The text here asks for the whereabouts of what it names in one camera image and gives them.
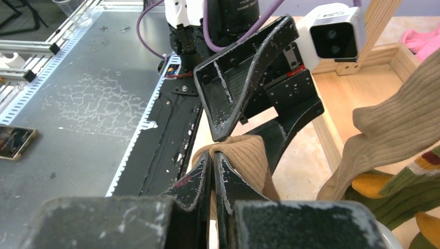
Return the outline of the olive striped sock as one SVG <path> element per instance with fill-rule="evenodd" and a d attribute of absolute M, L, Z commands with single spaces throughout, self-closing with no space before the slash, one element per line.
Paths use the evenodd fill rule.
<path fill-rule="evenodd" d="M 371 170 L 355 177 L 345 193 L 365 205 L 390 231 L 414 219 L 418 233 L 409 248 L 439 248 L 439 147 L 418 156 L 397 174 Z"/>

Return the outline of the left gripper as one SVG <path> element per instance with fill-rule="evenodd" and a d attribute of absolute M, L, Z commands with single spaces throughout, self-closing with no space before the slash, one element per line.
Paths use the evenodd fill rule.
<path fill-rule="evenodd" d="M 298 46 L 291 45 L 298 37 L 293 17 L 283 15 L 194 68 L 213 141 L 228 138 L 239 119 L 245 124 L 272 107 L 280 114 L 248 132 L 262 137 L 270 173 L 297 133 L 324 113 L 322 106 L 297 107 L 321 101 Z"/>

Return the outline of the tan ribbed sock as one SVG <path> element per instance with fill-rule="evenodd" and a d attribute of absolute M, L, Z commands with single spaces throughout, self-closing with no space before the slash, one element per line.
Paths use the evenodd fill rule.
<path fill-rule="evenodd" d="M 345 142 L 339 166 L 317 200 L 340 200 L 359 174 L 408 159 L 439 141 L 439 51 L 390 98 L 356 108 L 352 120 L 360 133 Z"/>
<path fill-rule="evenodd" d="M 206 150 L 210 156 L 218 151 L 223 152 L 232 168 L 253 188 L 270 200 L 280 200 L 273 183 L 264 141 L 261 136 L 239 135 L 229 137 L 223 142 L 205 145 L 194 153 L 190 169 L 195 167 L 201 154 Z"/>

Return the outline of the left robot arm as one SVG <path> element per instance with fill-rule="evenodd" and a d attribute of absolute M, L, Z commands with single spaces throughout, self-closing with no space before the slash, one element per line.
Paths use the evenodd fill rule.
<path fill-rule="evenodd" d="M 258 1 L 166 1 L 172 49 L 182 59 L 208 118 L 212 139 L 229 138 L 237 124 L 274 108 L 276 118 L 251 130 L 263 139 L 274 171 L 294 136 L 321 115 L 305 48 L 308 30 L 290 15 L 267 23 Z"/>

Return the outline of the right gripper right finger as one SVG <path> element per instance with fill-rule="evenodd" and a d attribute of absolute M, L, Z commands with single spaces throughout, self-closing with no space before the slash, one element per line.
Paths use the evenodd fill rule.
<path fill-rule="evenodd" d="M 354 201 L 270 201 L 214 155 L 220 248 L 386 248 L 373 214 Z"/>

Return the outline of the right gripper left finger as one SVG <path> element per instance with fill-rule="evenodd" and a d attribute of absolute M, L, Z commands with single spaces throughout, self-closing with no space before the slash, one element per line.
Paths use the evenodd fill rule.
<path fill-rule="evenodd" d="M 68 197 L 45 202 L 20 248 L 207 248 L 211 158 L 158 196 Z"/>

